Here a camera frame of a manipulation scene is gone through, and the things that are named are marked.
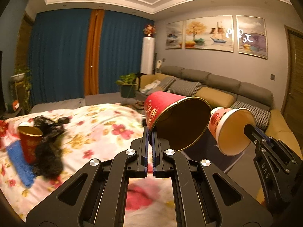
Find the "white red paper cup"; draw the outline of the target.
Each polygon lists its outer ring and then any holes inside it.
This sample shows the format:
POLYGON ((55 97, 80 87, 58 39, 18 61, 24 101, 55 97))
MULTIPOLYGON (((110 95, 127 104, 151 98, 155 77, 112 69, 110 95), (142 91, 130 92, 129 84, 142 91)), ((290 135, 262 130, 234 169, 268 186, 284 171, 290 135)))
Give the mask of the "white red paper cup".
POLYGON ((208 129, 220 152, 226 156, 235 156, 242 153, 251 143, 244 134, 244 128, 248 124, 256 126, 250 110, 218 107, 211 111, 208 129))

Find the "red paper cup gold rim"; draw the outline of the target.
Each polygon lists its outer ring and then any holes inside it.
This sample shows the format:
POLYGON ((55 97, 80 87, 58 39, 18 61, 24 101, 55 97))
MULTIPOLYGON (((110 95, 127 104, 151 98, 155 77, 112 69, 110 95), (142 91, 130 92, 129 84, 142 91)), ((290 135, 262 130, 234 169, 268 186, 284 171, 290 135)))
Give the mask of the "red paper cup gold rim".
POLYGON ((148 141, 152 133, 169 141, 181 151, 195 144, 208 128, 211 106, 203 98, 182 96, 163 91, 149 95, 144 102, 148 141))

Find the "patterned cushion right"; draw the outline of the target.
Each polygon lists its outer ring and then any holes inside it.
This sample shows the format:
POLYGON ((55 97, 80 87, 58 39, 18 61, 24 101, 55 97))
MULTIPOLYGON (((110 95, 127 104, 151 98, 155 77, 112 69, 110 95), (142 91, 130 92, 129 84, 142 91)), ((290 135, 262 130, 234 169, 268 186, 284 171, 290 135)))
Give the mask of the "patterned cushion right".
POLYGON ((256 107, 254 105, 250 105, 248 103, 244 103, 242 101, 235 101, 231 108, 233 109, 239 109, 239 108, 245 108, 252 112, 254 115, 254 119, 256 122, 256 126, 260 128, 261 130, 265 131, 270 123, 271 113, 270 111, 267 111, 265 109, 262 109, 260 107, 256 107))

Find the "patterned cushion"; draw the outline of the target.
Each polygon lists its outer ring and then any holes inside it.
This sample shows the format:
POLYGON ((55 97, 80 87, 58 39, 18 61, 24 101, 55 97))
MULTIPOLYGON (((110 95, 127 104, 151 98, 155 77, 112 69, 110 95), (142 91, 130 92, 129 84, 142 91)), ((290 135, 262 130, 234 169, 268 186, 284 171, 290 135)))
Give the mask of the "patterned cushion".
POLYGON ((201 88, 202 83, 200 82, 190 82, 187 80, 177 79, 170 85, 167 90, 173 94, 195 96, 201 88))
POLYGON ((250 105, 248 103, 244 103, 242 101, 235 101, 231 108, 233 109, 239 109, 239 108, 245 108, 252 112, 254 115, 254 119, 256 122, 256 126, 260 128, 261 130, 265 131, 270 123, 271 113, 270 111, 267 111, 265 109, 262 109, 260 107, 256 107, 254 105, 250 105))

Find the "grey sectional sofa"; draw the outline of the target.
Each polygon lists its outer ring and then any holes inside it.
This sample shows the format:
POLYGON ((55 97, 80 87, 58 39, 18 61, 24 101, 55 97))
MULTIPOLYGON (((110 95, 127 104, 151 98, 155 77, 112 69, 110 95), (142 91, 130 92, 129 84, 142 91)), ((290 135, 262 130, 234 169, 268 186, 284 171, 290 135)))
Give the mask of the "grey sectional sofa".
POLYGON ((302 157, 302 152, 295 135, 288 127, 281 112, 274 108, 273 94, 270 90, 248 82, 241 82, 236 79, 215 75, 206 71, 176 66, 164 66, 159 73, 141 76, 140 85, 136 91, 136 98, 145 100, 148 94, 143 94, 140 90, 156 79, 161 82, 161 84, 156 87, 157 91, 168 91, 167 89, 177 79, 200 82, 202 83, 202 87, 209 87, 234 96, 235 101, 239 100, 270 111, 271 118, 269 126, 265 130, 266 135, 281 140, 299 157, 302 157))

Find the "wooden door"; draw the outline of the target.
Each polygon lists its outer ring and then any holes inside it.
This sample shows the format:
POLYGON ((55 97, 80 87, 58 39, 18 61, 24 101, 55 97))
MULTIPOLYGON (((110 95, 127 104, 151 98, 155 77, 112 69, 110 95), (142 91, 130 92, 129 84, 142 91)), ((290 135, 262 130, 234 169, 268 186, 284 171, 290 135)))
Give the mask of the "wooden door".
POLYGON ((285 26, 288 46, 288 77, 282 114, 291 131, 302 135, 302 33, 285 26))

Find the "patterned cushion left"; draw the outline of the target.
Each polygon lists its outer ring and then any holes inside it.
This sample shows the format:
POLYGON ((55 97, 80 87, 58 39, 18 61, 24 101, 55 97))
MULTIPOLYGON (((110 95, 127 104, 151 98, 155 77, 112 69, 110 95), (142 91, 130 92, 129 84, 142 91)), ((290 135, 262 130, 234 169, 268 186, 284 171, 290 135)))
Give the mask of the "patterned cushion left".
POLYGON ((202 83, 200 82, 190 82, 187 80, 177 79, 170 85, 167 90, 173 94, 195 96, 201 88, 202 83))

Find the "red paper cup on table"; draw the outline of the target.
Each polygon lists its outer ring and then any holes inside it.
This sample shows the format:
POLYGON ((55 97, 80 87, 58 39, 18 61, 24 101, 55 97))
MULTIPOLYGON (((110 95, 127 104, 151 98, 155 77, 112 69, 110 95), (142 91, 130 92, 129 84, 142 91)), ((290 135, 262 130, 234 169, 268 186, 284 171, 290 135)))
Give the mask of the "red paper cup on table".
POLYGON ((33 165, 36 161, 35 149, 42 140, 42 131, 28 122, 21 122, 17 128, 20 144, 26 162, 33 165))

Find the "right purple painting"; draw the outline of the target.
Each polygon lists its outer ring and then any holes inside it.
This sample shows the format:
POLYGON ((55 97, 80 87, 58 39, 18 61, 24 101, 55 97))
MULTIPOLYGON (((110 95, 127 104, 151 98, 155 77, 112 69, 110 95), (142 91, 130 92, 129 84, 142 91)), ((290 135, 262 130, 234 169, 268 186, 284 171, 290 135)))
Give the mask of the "right purple painting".
POLYGON ((238 53, 268 59, 265 19, 237 15, 238 53))

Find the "middle sailboat tree painting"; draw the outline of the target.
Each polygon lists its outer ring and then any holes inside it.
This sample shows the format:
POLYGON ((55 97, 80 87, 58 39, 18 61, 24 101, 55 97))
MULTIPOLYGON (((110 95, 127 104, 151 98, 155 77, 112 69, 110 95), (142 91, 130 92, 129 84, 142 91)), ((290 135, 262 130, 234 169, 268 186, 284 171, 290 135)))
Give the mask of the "middle sailboat tree painting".
POLYGON ((233 17, 220 15, 186 20, 184 47, 186 49, 233 52, 233 17))

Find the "green potted plant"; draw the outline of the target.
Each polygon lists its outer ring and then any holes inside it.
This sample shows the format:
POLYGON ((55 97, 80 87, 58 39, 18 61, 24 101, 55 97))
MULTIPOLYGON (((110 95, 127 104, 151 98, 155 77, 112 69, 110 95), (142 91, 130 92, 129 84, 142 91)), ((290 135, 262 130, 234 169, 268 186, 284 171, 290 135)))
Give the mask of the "green potted plant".
POLYGON ((121 75, 116 81, 116 84, 120 86, 120 94, 122 98, 135 98, 137 88, 136 73, 121 75))

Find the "white clothes on sofa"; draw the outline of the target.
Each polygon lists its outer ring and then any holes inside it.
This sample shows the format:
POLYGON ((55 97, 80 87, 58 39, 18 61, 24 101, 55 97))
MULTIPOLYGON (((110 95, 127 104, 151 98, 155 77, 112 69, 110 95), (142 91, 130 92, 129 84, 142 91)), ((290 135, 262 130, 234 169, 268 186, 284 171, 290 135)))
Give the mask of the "white clothes on sofa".
POLYGON ((147 94, 148 91, 151 91, 152 89, 158 87, 159 84, 160 81, 156 79, 151 84, 147 84, 143 89, 140 90, 140 92, 143 94, 147 94))

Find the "hanging plant on stand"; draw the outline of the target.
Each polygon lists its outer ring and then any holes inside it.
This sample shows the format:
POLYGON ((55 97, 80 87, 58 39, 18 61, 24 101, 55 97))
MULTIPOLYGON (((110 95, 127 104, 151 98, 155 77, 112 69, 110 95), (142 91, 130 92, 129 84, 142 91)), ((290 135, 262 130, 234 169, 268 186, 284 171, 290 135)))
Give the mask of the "hanging plant on stand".
POLYGON ((17 100, 25 114, 31 111, 30 91, 31 71, 28 67, 14 70, 14 74, 8 82, 10 94, 13 100, 17 100))

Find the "white standing air conditioner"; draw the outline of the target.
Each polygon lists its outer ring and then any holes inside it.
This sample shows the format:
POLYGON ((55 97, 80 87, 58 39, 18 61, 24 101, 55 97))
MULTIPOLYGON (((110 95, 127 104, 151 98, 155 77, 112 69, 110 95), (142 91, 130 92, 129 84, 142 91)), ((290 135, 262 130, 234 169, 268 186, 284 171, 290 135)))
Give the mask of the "white standing air conditioner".
POLYGON ((154 64, 155 39, 153 37, 144 37, 142 43, 141 69, 144 74, 152 74, 154 64))

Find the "blue curtain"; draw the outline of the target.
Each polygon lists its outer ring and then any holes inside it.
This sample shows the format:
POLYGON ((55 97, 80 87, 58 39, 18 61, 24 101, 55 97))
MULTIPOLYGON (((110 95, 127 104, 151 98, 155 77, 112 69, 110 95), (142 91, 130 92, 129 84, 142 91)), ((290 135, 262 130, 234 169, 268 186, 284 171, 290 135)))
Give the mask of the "blue curtain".
MULTIPOLYGON (((84 97, 84 65, 93 9, 41 12, 31 32, 28 65, 31 101, 50 103, 84 97)), ((99 94, 118 92, 121 75, 138 73, 143 29, 153 21, 105 10, 99 57, 99 94)))

